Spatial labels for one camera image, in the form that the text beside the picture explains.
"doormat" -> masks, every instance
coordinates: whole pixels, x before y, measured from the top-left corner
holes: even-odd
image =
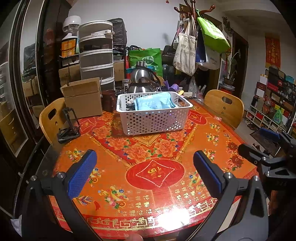
[[[277,150],[279,149],[279,145],[277,143],[272,142],[271,140],[265,138],[260,135],[259,130],[254,131],[250,134],[264,149],[270,152],[270,154],[274,157],[276,155]]]

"blue gripper pad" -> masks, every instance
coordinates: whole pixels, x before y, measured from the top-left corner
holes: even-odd
[[[94,150],[88,150],[81,160],[74,163],[67,171],[66,190],[70,199],[78,197],[89,175],[96,165],[97,155]]]
[[[280,135],[279,133],[276,133],[272,130],[268,130],[266,128],[261,127],[259,130],[260,135],[266,137],[267,139],[270,139],[273,142],[278,143],[280,140]]]
[[[223,171],[200,150],[194,153],[193,164],[212,197],[219,198],[225,188]]]

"wooden coat rack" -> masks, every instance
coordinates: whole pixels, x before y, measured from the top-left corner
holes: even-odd
[[[176,10],[178,13],[185,13],[185,14],[187,14],[188,16],[189,16],[189,15],[192,15],[193,18],[194,18],[194,21],[196,21],[196,19],[197,19],[197,12],[196,12],[196,8],[195,8],[196,0],[190,0],[190,2],[191,2],[191,6],[189,5],[189,3],[188,3],[187,0],[184,0],[184,2],[185,2],[185,4],[186,4],[186,6],[189,8],[189,11],[190,11],[190,12],[179,11],[179,9],[178,9],[177,7],[174,7],[174,10]],[[200,16],[201,16],[202,14],[204,14],[204,13],[206,13],[206,12],[211,12],[211,11],[213,11],[215,8],[216,8],[216,6],[215,6],[215,5],[212,5],[212,6],[210,7],[209,10],[202,10],[202,11],[199,11],[199,14],[200,14]]]

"white electric fan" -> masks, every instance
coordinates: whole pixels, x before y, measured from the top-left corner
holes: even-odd
[[[77,38],[78,28],[81,25],[81,18],[79,16],[69,16],[63,23],[63,32],[67,35],[62,39]]]

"logo on green bag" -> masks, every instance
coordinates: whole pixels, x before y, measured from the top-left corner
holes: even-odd
[[[142,61],[146,61],[147,65],[151,65],[154,62],[154,58],[152,56],[147,56],[147,57],[142,58]]]

